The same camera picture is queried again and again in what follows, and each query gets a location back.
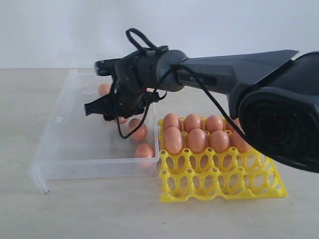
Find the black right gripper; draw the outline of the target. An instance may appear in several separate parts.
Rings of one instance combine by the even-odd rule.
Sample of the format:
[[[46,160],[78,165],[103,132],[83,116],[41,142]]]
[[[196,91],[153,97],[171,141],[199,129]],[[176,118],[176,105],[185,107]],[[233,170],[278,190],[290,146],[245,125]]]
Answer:
[[[151,103],[161,100],[158,93],[147,92],[136,60],[119,59],[112,80],[109,96],[102,96],[84,105],[85,116],[103,115],[105,121],[117,121],[118,117],[127,119],[143,113]]]

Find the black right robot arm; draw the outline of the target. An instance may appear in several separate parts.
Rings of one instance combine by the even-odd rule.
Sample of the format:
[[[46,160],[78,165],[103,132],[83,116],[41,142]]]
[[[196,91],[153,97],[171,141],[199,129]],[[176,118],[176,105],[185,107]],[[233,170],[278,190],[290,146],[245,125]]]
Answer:
[[[273,160],[308,172],[319,170],[319,54],[295,50],[188,58],[179,50],[137,50],[95,63],[111,76],[109,94],[84,106],[85,114],[111,121],[144,113],[160,100],[147,88],[177,92],[189,86],[226,95],[226,119],[239,119],[240,134]]]

